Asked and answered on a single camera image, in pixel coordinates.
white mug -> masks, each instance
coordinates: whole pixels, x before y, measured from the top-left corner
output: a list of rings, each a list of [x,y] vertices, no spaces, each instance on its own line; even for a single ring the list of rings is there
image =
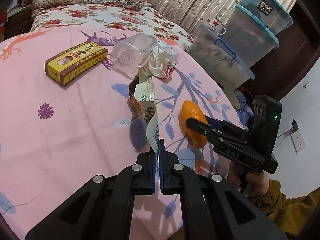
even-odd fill
[[[213,18],[209,24],[208,27],[210,27],[216,34],[218,35],[223,35],[226,33],[226,29],[224,27],[224,25],[222,24],[222,22],[220,22],[218,19]]]

hand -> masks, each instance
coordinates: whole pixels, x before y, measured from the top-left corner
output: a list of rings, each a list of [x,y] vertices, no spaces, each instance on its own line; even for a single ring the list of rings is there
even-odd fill
[[[269,189],[269,179],[264,171],[249,171],[246,179],[254,184],[252,191],[249,193],[249,198],[256,198],[265,194]],[[229,163],[228,182],[240,191],[240,178],[236,174],[236,164]]]

purple flower print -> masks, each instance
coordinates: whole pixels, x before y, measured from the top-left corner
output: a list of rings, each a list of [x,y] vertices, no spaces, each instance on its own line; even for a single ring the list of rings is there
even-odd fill
[[[51,110],[52,106],[49,107],[49,104],[45,103],[44,105],[40,106],[40,110],[38,110],[40,116],[40,119],[45,119],[45,118],[51,118],[53,116],[54,111]]]

stacked storage bin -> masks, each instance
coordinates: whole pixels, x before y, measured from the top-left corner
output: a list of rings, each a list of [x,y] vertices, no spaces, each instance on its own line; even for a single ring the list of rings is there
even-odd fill
[[[291,24],[291,16],[276,0],[240,0],[225,24],[226,33],[217,36],[201,25],[188,54],[213,79],[219,77],[236,89],[254,79],[249,68],[279,47],[275,35]]]

metal bolt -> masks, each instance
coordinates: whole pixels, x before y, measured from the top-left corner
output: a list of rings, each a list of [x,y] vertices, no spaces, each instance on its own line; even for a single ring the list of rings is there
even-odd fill
[[[215,182],[220,182],[220,181],[222,181],[222,177],[221,177],[219,174],[214,174],[214,175],[212,175],[212,179],[213,179]]]
[[[97,175],[93,177],[93,182],[100,183],[103,181],[103,177],[101,175]]]
[[[135,164],[135,165],[132,166],[132,169],[134,171],[141,171],[142,166],[140,164]]]
[[[181,171],[181,170],[183,170],[183,165],[180,164],[180,163],[177,163],[177,164],[175,164],[175,165],[173,166],[173,168],[174,168],[175,170],[177,170],[177,171]]]

